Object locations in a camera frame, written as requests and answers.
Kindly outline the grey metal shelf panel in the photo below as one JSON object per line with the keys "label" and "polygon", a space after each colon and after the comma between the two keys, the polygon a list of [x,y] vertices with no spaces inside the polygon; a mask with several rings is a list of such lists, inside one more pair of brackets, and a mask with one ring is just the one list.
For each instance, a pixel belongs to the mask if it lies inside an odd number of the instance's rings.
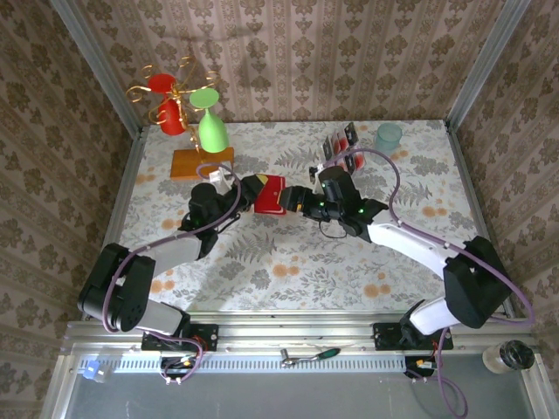
{"label": "grey metal shelf panel", "polygon": [[67,357],[39,419],[559,419],[541,362],[490,373],[478,355],[447,355],[440,387],[401,373],[201,373],[166,384],[156,373],[85,379]]}

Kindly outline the floral patterned table cover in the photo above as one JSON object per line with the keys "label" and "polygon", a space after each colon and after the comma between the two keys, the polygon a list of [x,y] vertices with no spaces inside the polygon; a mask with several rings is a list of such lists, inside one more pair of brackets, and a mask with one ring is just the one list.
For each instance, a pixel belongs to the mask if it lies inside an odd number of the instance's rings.
{"label": "floral patterned table cover", "polygon": [[[227,127],[237,175],[280,175],[309,185],[326,135],[339,122],[238,123]],[[477,235],[451,145],[440,120],[404,121],[388,161],[366,156],[354,176],[361,195],[395,198],[401,219],[461,241]],[[188,138],[149,130],[120,243],[129,248],[167,236],[188,210],[191,182],[170,179],[173,152]],[[348,237],[336,223],[297,214],[242,215],[211,253],[170,269],[152,283],[153,300],[186,311],[404,311],[443,293],[429,269],[389,248]]]}

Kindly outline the blue white small device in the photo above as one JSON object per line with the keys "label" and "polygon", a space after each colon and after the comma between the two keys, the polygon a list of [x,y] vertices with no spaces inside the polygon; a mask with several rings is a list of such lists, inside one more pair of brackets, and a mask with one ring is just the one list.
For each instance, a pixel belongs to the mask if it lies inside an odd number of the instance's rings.
{"label": "blue white small device", "polygon": [[114,368],[104,360],[90,360],[86,363],[82,376],[99,384],[106,383],[114,373]]}

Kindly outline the aluminium front rail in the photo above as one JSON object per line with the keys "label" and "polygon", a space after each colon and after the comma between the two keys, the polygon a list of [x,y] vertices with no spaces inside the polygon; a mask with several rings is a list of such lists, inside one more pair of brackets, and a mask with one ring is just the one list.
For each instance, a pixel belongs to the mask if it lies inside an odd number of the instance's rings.
{"label": "aluminium front rail", "polygon": [[[373,354],[373,325],[397,322],[399,312],[255,311],[193,312],[193,323],[217,324],[219,354],[277,355],[285,348],[303,355],[339,347],[344,354]],[[521,340],[533,349],[537,342],[527,326],[487,322],[481,329],[454,326],[450,354],[480,354],[505,340]],[[142,333],[108,333],[97,320],[68,324],[62,354],[119,354],[140,351]]]}

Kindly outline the teal plastic cup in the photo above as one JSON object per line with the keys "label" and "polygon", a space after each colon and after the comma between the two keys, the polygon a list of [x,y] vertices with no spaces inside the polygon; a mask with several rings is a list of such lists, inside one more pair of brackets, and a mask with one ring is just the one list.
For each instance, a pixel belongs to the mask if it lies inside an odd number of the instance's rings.
{"label": "teal plastic cup", "polygon": [[375,149],[384,155],[391,155],[403,137],[401,127],[394,123],[383,123],[376,130]]}

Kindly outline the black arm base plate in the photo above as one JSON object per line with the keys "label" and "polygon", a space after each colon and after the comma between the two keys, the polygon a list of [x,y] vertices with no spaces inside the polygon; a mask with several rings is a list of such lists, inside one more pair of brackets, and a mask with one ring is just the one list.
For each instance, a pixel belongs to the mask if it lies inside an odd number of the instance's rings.
{"label": "black arm base plate", "polygon": [[377,322],[372,326],[371,338],[377,351],[428,351],[438,344],[442,336],[439,330],[428,336],[417,336],[410,341],[403,336],[401,325],[396,322]]}
{"label": "black arm base plate", "polygon": [[[216,352],[218,343],[218,325],[216,324],[189,324],[178,332],[180,338],[197,341],[202,349],[207,352]],[[142,336],[141,349],[143,351],[163,352],[196,352],[196,347],[190,343],[176,340],[162,340],[145,332]]]}

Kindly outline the glass jar black lid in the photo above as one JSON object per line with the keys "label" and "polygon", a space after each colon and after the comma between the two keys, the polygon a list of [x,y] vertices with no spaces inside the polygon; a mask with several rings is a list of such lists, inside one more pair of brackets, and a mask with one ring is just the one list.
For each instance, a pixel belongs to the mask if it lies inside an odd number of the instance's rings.
{"label": "glass jar black lid", "polygon": [[530,369],[535,353],[520,340],[509,340],[487,348],[482,354],[485,367],[494,374]]}

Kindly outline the aluminium frame post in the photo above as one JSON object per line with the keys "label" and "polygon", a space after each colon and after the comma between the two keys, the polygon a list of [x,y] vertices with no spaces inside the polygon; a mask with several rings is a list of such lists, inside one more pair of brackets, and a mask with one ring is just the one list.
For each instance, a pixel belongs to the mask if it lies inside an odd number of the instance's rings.
{"label": "aluminium frame post", "polygon": [[135,140],[143,124],[128,101],[116,75],[111,69],[109,58],[93,29],[86,22],[85,14],[79,10],[78,0],[50,0],[67,30],[78,46],[82,56],[90,66],[105,95],[118,114],[130,137]]}
{"label": "aluminium frame post", "polygon": [[531,0],[505,0],[446,118],[449,131],[456,132],[464,121],[530,3]]}

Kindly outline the red wine glass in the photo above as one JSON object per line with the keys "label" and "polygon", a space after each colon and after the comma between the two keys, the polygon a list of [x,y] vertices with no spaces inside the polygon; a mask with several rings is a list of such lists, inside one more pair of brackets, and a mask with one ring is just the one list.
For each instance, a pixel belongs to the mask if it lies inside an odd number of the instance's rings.
{"label": "red wine glass", "polygon": [[176,89],[176,78],[167,73],[157,73],[148,80],[152,93],[162,96],[162,101],[148,112],[150,121],[167,135],[185,132],[183,122],[182,96]]}

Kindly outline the aluminium table side rail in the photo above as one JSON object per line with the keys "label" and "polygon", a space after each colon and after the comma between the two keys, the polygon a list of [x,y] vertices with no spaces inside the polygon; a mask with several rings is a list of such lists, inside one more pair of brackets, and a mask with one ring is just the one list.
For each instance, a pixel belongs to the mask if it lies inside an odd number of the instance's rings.
{"label": "aluminium table side rail", "polygon": [[[444,122],[444,126],[445,126],[445,131],[447,132],[448,135],[448,139],[460,174],[460,178],[466,192],[466,198],[470,206],[470,211],[472,213],[472,219],[476,226],[476,230],[480,236],[489,239],[490,238],[489,230],[483,218],[480,202],[476,195],[475,188],[473,186],[473,182],[469,174],[468,167],[466,165],[465,157],[460,148],[458,137],[456,135],[455,130],[449,125],[448,122]],[[506,298],[503,304],[501,305],[501,309],[497,311],[495,321],[501,324],[505,324],[507,321],[513,321],[515,317],[516,315],[512,303],[510,301],[510,298]]]}
{"label": "aluminium table side rail", "polygon": [[132,141],[102,247],[113,243],[118,244],[121,240],[121,234],[128,213],[128,205],[134,189],[135,179],[141,164],[148,134],[148,127],[140,128],[135,139]]}

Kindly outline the red rectangular tray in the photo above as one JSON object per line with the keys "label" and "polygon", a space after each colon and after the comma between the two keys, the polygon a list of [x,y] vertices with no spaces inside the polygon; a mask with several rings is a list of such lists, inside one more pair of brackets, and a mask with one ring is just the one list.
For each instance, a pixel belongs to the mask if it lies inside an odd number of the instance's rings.
{"label": "red rectangular tray", "polygon": [[279,175],[267,175],[267,183],[259,193],[253,208],[256,214],[284,216],[286,210],[280,205],[282,190],[286,187],[286,179]]}

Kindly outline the black power connector box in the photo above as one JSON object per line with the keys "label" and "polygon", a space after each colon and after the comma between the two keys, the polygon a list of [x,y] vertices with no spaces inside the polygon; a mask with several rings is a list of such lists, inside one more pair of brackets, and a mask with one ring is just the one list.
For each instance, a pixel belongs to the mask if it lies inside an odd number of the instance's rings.
{"label": "black power connector box", "polygon": [[438,369],[436,361],[432,358],[420,356],[406,356],[404,374],[411,379],[423,379],[432,377]]}
{"label": "black power connector box", "polygon": [[160,376],[167,384],[182,383],[189,378],[196,366],[197,359],[194,355],[182,357],[162,357],[160,359]]}

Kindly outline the green wine glass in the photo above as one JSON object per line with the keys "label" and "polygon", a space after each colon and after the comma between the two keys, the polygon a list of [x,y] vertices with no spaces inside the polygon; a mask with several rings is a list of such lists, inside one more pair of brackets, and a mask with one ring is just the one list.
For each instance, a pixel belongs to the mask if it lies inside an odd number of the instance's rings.
{"label": "green wine glass", "polygon": [[198,124],[201,147],[208,153],[220,153],[229,147],[229,137],[224,122],[212,111],[219,101],[219,93],[211,87],[197,89],[190,95],[190,104],[202,109],[204,116]]}

